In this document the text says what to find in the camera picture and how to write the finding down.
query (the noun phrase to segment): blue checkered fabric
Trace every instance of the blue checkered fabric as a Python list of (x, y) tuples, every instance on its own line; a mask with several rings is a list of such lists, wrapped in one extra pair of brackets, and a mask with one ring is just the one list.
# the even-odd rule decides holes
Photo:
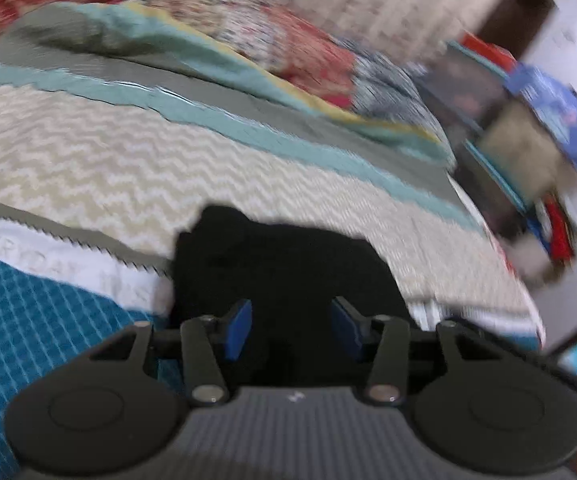
[[(15, 393), (123, 326), (144, 319), (151, 320), (81, 288), (0, 262), (0, 480), (18, 471), (2, 425)], [(165, 368), (174, 373), (170, 364)]]

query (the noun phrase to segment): beige chevron pattern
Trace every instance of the beige chevron pattern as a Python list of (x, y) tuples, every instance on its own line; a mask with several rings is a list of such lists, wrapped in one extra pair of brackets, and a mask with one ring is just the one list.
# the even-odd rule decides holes
[(0, 86), (0, 202), (171, 256), (207, 202), (369, 240), (408, 299), (527, 312), (488, 240), (357, 178), (152, 110)]

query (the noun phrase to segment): circular cover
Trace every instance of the circular cover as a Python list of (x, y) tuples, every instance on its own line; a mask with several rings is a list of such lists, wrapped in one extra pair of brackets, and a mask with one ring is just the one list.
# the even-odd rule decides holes
[(18, 461), (63, 475), (95, 475), (142, 462), (170, 440), (180, 402), (163, 384), (123, 365), (54, 373), (17, 395), (6, 437)]
[(422, 438), (451, 462), (484, 473), (529, 475), (577, 451), (577, 394), (508, 362), (463, 364), (415, 401)]

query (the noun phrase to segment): black fabric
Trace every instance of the black fabric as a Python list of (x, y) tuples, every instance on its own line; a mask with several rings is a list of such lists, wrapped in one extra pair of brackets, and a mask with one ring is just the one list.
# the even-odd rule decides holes
[(345, 354), (331, 328), (330, 304), (343, 296), (361, 314), (413, 321), (388, 265), (363, 239), (285, 224), (261, 224), (238, 210), (208, 206), (181, 233), (173, 264), (171, 324), (223, 316), (241, 298), (253, 306), (252, 330), (230, 386), (356, 384), (368, 365)]

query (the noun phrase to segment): gray stripe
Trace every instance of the gray stripe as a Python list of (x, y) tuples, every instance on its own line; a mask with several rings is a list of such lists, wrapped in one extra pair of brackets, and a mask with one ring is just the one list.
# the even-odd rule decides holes
[(68, 240), (72, 244), (106, 251), (111, 256), (130, 266), (153, 269), (158, 274), (169, 274), (171, 262), (167, 258), (157, 254), (140, 253), (99, 231), (67, 227), (58, 222), (53, 222), (47, 218), (1, 203), (0, 218), (28, 226), (54, 238)]
[(215, 83), (153, 68), (153, 64), (166, 66), (167, 63), (150, 59), (155, 54), (136, 54), (130, 45), (120, 54), (132, 60), (90, 54), (91, 50), (96, 52), (98, 43), (86, 30), (84, 15), (59, 6), (41, 7), (17, 20), (1, 37), (0, 62), (42, 70), (65, 68), (76, 75), (109, 82), (127, 81), (149, 88), (166, 88), (191, 101), (222, 108), (300, 139), (356, 153), (406, 184), (466, 211), (443, 168), (406, 156), (324, 119), (305, 116)]

